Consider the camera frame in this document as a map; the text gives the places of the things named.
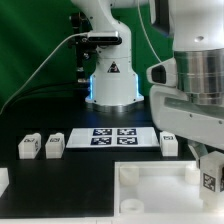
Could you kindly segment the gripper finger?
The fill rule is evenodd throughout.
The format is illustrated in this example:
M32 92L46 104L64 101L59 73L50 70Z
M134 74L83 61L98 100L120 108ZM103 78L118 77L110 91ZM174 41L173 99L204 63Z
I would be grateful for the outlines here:
M202 156L205 156L208 154L206 146L202 143L189 140L188 147L196 160L196 166L199 167L200 166L200 158Z

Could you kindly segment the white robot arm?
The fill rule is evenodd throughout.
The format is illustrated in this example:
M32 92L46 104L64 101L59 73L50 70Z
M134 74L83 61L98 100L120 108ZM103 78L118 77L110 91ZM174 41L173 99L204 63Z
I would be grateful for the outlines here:
M89 20L86 41L97 46L91 106L127 108L141 101L132 70L131 32L113 8L150 7L150 22L173 38L173 56L147 69L153 122L189 140L224 150L224 0L71 0Z

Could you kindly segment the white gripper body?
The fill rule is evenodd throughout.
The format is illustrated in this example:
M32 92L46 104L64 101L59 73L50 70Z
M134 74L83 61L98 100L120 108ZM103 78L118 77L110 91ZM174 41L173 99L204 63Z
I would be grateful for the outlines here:
M188 71L187 63L175 58L147 69L152 119L161 131L224 150L224 94L211 92L207 81L212 73L198 69Z

